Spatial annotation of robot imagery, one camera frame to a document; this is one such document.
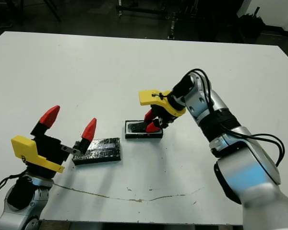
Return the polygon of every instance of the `metal stand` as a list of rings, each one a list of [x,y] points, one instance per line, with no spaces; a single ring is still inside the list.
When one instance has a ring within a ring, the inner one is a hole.
[[[58,16],[58,14],[56,13],[57,10],[57,6],[54,4],[54,2],[52,0],[44,0],[44,3],[48,6],[48,8],[51,10],[51,12],[53,13],[53,15],[56,17],[56,19],[61,22],[60,17]],[[23,19],[24,19],[24,0],[20,1],[20,20],[21,20],[21,24],[23,23]]]
[[[117,15],[121,17],[123,11],[132,11],[132,12],[141,12],[141,13],[151,13],[151,14],[158,14],[158,15],[164,15],[165,19],[169,19],[169,12],[166,11],[166,7],[168,4],[168,0],[161,0],[161,10],[151,10],[151,9],[145,9],[145,8],[138,8],[138,7],[128,7],[128,6],[122,6],[121,0],[119,0],[119,4],[115,7],[117,11]]]

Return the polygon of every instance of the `red fingertip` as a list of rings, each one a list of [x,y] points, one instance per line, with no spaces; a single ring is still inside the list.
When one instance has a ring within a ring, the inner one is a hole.
[[[48,128],[50,128],[55,122],[58,116],[59,110],[60,110],[59,105],[52,107],[47,112],[45,112],[45,114],[40,118],[39,122],[46,125]]]
[[[146,133],[153,133],[159,131],[161,128],[156,127],[154,122],[150,123],[146,128]]]
[[[85,128],[82,138],[89,140],[90,142],[94,138],[95,130],[96,130],[97,119],[93,118],[93,120],[87,125]]]

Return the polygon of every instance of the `brown streak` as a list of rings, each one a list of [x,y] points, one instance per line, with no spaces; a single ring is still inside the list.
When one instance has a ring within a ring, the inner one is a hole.
[[[68,187],[65,187],[65,186],[62,186],[62,185],[59,185],[59,184],[56,184],[56,183],[54,183],[54,185],[56,185],[58,187],[61,187],[61,188],[65,188],[65,189],[71,190],[71,191],[79,192],[79,193],[85,193],[85,194],[89,194],[89,195],[94,195],[94,196],[99,196],[99,197],[109,198],[109,199],[115,199],[115,200],[133,201],[133,202],[137,202],[137,203],[142,203],[143,201],[154,201],[154,200],[158,200],[158,199],[162,199],[162,198],[169,198],[169,197],[175,197],[175,196],[189,196],[189,195],[192,195],[192,194],[194,194],[197,191],[202,189],[202,188],[199,188],[199,189],[195,190],[194,192],[192,192],[191,194],[177,194],[177,195],[170,195],[170,196],[169,195],[164,195],[164,196],[160,196],[160,197],[157,197],[157,198],[154,198],[154,199],[151,199],[151,200],[144,200],[144,199],[135,200],[135,199],[115,198],[115,197],[100,195],[100,194],[97,194],[97,193],[90,193],[90,192],[81,191],[81,190],[74,189],[74,188],[68,188]]]
[[[81,190],[77,190],[77,189],[74,189],[74,188],[68,188],[68,187],[65,187],[65,186],[62,186],[62,185],[58,185],[56,183],[54,183],[54,184],[56,186],[58,186],[58,187],[65,188],[65,189],[72,190],[72,191],[76,191],[76,192],[79,192],[79,193],[86,193],[86,194],[89,194],[89,195],[100,196],[100,197],[103,197],[103,198],[110,198],[109,196],[100,195],[100,194],[97,194],[97,193],[90,193],[90,192],[86,192],[86,191],[81,191]]]
[[[130,199],[129,201],[135,201],[135,202],[139,202],[139,203],[142,203],[142,199],[138,199],[138,200],[135,200],[135,199]]]

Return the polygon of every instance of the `black cable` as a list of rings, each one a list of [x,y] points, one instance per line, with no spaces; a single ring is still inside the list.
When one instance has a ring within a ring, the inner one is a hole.
[[[37,5],[45,5],[45,3],[34,3],[34,4],[25,5],[24,7],[37,6]]]
[[[24,171],[23,171],[22,173],[20,173],[20,174],[10,175],[10,176],[4,178],[4,179],[0,182],[0,189],[3,188],[3,187],[6,185],[6,183],[7,183],[7,181],[8,181],[9,179],[19,178],[19,177],[23,176],[25,173],[26,173],[26,170],[24,170]]]
[[[277,162],[275,163],[275,165],[278,166],[281,163],[281,161],[283,160],[284,156],[285,156],[285,145],[282,142],[282,140],[280,138],[278,138],[277,136],[274,136],[272,134],[267,134],[267,133],[259,133],[259,134],[252,135],[252,137],[257,137],[257,136],[272,137],[272,138],[276,139],[280,143],[280,145],[282,146],[282,154],[279,155],[279,157],[277,159]]]
[[[201,74],[204,75],[206,83],[207,83],[207,91],[208,92],[206,91],[203,77],[198,72],[200,72]],[[213,101],[211,99],[211,86],[210,86],[210,81],[208,79],[207,74],[202,69],[192,69],[186,75],[189,75],[190,73],[195,73],[201,78],[201,82],[202,82],[202,85],[203,85],[204,96],[205,96],[205,100],[206,100],[206,103],[207,103],[208,110],[209,110],[210,113],[213,113],[214,109],[213,109]],[[282,140],[280,138],[278,138],[278,137],[276,137],[276,136],[274,136],[272,134],[266,134],[266,133],[254,134],[254,135],[250,135],[249,136],[249,135],[240,134],[240,133],[234,132],[232,130],[229,130],[226,127],[224,127],[222,124],[220,126],[226,133],[234,135],[234,136],[239,137],[241,139],[253,139],[253,140],[265,141],[265,142],[270,142],[270,143],[275,144],[278,147],[278,150],[279,150],[279,156],[278,156],[278,159],[277,159],[277,161],[275,163],[276,167],[283,160],[283,158],[285,156],[285,145],[284,145],[284,143],[282,142]],[[278,142],[275,141],[275,140],[267,139],[267,138],[259,138],[258,136],[272,137],[272,138],[276,139]]]

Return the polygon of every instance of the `white table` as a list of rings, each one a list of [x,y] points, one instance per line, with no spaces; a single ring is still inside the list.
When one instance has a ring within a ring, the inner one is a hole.
[[[125,140],[126,119],[142,119],[138,91],[171,89],[202,68],[232,113],[253,133],[286,145],[279,170],[288,196],[288,57],[277,46],[5,32],[0,36],[0,180],[24,169],[10,139],[30,137],[50,107],[47,134],[72,146],[96,117],[95,138],[121,138],[122,161],[57,174],[41,218],[179,224],[241,224],[213,173],[216,159],[189,114],[161,140]],[[263,144],[271,156],[277,149]],[[0,192],[0,215],[9,182]]]

